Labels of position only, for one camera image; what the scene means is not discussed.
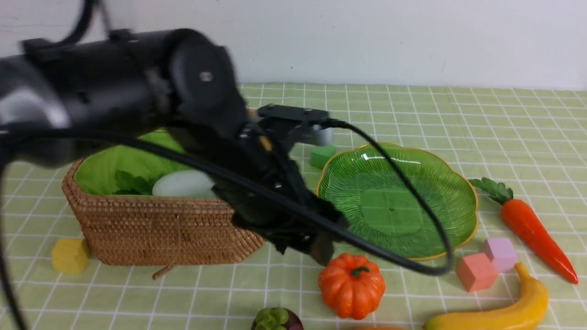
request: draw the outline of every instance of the toy banana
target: toy banana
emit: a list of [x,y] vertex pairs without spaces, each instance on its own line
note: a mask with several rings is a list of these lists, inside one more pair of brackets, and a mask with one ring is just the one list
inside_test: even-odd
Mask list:
[[513,305],[487,312],[461,312],[434,316],[424,324],[425,330],[531,330],[548,309],[548,290],[517,263],[520,298]]

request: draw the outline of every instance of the toy pumpkin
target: toy pumpkin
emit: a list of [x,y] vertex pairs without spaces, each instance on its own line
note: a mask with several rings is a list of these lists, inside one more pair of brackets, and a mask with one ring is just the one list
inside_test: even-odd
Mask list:
[[385,280],[364,255],[343,253],[318,276],[322,301],[340,318],[363,319],[379,307]]

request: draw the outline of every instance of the white egg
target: white egg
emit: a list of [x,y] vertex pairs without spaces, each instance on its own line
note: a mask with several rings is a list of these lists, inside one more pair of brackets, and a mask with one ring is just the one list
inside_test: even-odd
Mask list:
[[153,186],[153,195],[161,197],[217,198],[212,192],[214,183],[203,172],[179,171],[159,179]]

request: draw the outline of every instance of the wicker basket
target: wicker basket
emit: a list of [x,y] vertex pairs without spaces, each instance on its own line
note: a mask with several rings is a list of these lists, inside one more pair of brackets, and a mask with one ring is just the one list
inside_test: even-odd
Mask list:
[[232,225],[233,210],[222,200],[86,194],[73,179],[82,161],[62,188],[91,251],[105,264],[233,264],[264,243]]

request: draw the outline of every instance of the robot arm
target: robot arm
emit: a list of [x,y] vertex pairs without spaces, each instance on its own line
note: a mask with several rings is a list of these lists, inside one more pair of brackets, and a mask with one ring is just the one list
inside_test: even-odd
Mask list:
[[[234,209],[233,223],[260,233],[281,253],[293,248],[326,265],[333,242],[344,240],[422,274],[451,270],[453,252],[438,218],[364,132],[322,110],[280,105],[258,109],[258,120],[253,120],[228,52],[194,30],[109,30],[105,41],[77,44],[94,5],[85,0],[78,26],[64,41],[24,41],[23,55],[0,59],[0,161],[60,167],[111,147],[115,140],[25,138],[34,132],[69,129],[73,137],[71,131],[80,136],[99,131],[129,140],[164,128],[189,159],[215,169],[207,173],[216,195]],[[352,235],[342,213],[306,188],[288,152],[297,142],[328,144],[332,127],[353,130],[383,155],[433,220],[448,252],[446,265],[421,265]],[[4,262],[0,254],[3,290],[19,329],[25,329]]]

